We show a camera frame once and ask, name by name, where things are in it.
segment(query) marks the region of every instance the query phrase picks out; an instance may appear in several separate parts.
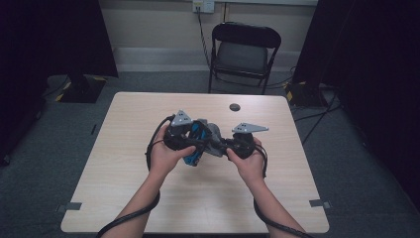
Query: chair backrest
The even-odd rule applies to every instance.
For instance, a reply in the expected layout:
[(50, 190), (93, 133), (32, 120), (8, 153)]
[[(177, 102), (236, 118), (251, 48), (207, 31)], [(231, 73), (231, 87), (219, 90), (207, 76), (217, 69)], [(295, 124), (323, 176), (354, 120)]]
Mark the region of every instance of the chair backrest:
[(226, 22), (217, 25), (212, 32), (215, 40), (270, 49), (278, 48), (281, 36), (269, 27), (247, 25), (243, 23)]

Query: baseboard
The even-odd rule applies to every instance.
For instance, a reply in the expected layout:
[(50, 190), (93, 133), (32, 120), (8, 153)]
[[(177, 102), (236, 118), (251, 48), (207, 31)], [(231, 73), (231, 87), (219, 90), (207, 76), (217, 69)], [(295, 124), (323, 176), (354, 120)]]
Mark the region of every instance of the baseboard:
[[(290, 71), (300, 52), (279, 52), (273, 71)], [(115, 48), (118, 71), (194, 71), (208, 70), (204, 52), (194, 49)]]

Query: gray carpet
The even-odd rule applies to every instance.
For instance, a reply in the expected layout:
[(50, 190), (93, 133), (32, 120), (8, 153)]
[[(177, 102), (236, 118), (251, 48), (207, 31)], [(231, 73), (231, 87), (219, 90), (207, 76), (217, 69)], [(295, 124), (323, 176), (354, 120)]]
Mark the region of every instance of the gray carpet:
[[(58, 92), (47, 96), (41, 119), (11, 154), (11, 165), (0, 169), (0, 237), (94, 237), (61, 232), (63, 213), (55, 210), (71, 200), (113, 95), (118, 91), (206, 93), (207, 77), (206, 71), (121, 72), (120, 78), (108, 79), (95, 104), (57, 103)], [(270, 83), (288, 77), (288, 72), (274, 72)], [(63, 80), (63, 76), (51, 77), (47, 92)], [(261, 92), (218, 81), (214, 87), (219, 89), (215, 93)], [(284, 91), (274, 88), (266, 94), (284, 95)], [(325, 91), (328, 99), (332, 94)], [(323, 110), (291, 107), (291, 111), (297, 119)], [(296, 122), (302, 139), (317, 119)], [(357, 125), (344, 110), (328, 113), (304, 150), (321, 198), (332, 205), (326, 209), (330, 230), (314, 237), (420, 237), (419, 214), (387, 168), (364, 147)]]

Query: hand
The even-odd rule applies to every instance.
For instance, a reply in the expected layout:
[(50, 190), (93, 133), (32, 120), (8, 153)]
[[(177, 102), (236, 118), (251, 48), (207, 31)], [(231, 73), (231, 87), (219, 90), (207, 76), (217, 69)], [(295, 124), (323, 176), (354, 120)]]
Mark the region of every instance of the hand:
[[(262, 142), (254, 137), (254, 142), (257, 145), (262, 145)], [(263, 156), (258, 151), (254, 151), (248, 158), (241, 159), (231, 149), (226, 150), (229, 159), (238, 168), (238, 173), (244, 182), (250, 186), (252, 182), (263, 181)]]
[(166, 177), (169, 172), (175, 168), (176, 164), (182, 157), (191, 155), (195, 151), (195, 147), (191, 146), (180, 151), (173, 151), (163, 142), (164, 132), (167, 125), (164, 125), (157, 132), (152, 148), (152, 162), (150, 174)]

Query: blue component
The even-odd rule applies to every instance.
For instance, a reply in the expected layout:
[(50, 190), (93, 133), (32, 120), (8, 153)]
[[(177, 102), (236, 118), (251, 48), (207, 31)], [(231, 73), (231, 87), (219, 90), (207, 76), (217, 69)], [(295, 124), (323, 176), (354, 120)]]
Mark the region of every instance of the blue component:
[(192, 155), (183, 158), (185, 163), (189, 166), (197, 166), (198, 161), (200, 160), (200, 153), (195, 151)]
[[(200, 130), (200, 125), (198, 123), (193, 123), (191, 126), (190, 135), (188, 137), (195, 140), (202, 140), (203, 138), (206, 137), (207, 133), (205, 130), (202, 130), (200, 133), (199, 130)], [(198, 164), (198, 161), (201, 158), (201, 155), (202, 155), (202, 152), (200, 153), (198, 151), (195, 151), (193, 154), (187, 157), (184, 157), (183, 159), (187, 165), (196, 167)]]

